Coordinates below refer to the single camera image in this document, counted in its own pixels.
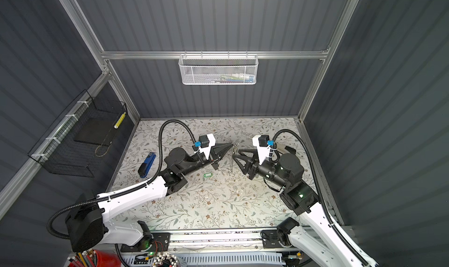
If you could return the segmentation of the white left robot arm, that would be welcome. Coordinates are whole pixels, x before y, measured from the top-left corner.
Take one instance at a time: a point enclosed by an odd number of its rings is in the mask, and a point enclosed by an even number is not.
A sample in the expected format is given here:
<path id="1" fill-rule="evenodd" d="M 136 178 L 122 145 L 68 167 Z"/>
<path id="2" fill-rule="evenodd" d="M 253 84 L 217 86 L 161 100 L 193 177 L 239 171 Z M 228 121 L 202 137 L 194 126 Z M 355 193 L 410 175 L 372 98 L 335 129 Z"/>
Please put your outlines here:
<path id="1" fill-rule="evenodd" d="M 123 244 L 145 251 L 155 247 L 147 224 L 113 221 L 117 215 L 178 192 L 187 184 L 186 175 L 205 166 L 218 168 L 218 162 L 233 147 L 222 143 L 211 147 L 209 156 L 201 151 L 189 155 L 183 148 L 171 150 L 165 158 L 167 167 L 151 183 L 141 182 L 116 192 L 102 193 L 98 203 L 76 207 L 65 219 L 71 248 L 75 253 L 86 251 L 98 244 Z"/>

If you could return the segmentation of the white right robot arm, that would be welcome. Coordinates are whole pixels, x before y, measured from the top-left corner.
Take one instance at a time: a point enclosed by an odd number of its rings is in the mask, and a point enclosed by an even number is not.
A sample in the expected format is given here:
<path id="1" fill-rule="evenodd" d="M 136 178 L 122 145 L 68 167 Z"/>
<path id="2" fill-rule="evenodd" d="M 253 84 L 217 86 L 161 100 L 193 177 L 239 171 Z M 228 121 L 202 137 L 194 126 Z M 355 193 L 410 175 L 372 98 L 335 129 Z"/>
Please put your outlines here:
<path id="1" fill-rule="evenodd" d="M 281 154 L 276 163 L 261 159 L 257 150 L 239 150 L 233 155 L 240 170 L 253 179 L 261 176 L 278 185 L 279 197 L 298 217 L 277 226 L 277 238 L 285 247 L 295 247 L 321 267 L 376 267 L 348 234 L 327 216 L 318 194 L 302 179 L 304 168 L 292 153 Z"/>

